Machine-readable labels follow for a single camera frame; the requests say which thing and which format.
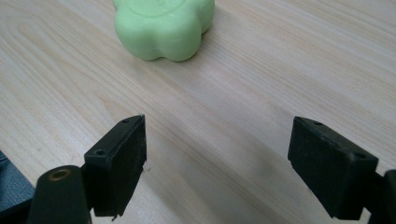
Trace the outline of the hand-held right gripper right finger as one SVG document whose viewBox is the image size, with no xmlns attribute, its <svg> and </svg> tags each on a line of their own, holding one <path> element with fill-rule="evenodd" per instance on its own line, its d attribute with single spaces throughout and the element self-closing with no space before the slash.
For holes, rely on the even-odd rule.
<svg viewBox="0 0 396 224">
<path fill-rule="evenodd" d="M 328 126 L 293 119 L 288 160 L 330 217 L 358 220 L 378 158 Z"/>
</svg>

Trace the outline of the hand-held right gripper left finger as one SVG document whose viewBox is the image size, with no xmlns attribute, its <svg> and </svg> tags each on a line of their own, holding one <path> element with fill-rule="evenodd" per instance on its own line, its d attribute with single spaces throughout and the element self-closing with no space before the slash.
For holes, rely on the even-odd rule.
<svg viewBox="0 0 396 224">
<path fill-rule="evenodd" d="M 97 217 L 122 216 L 147 160 L 146 121 L 118 122 L 84 155 L 89 205 Z"/>
</svg>

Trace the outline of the dark grey textured object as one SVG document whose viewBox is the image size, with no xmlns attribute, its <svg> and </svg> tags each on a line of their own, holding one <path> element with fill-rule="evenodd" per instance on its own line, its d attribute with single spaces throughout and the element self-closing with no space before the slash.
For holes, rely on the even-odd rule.
<svg viewBox="0 0 396 224">
<path fill-rule="evenodd" d="M 35 188 L 0 151 L 0 224 L 25 224 Z"/>
</svg>

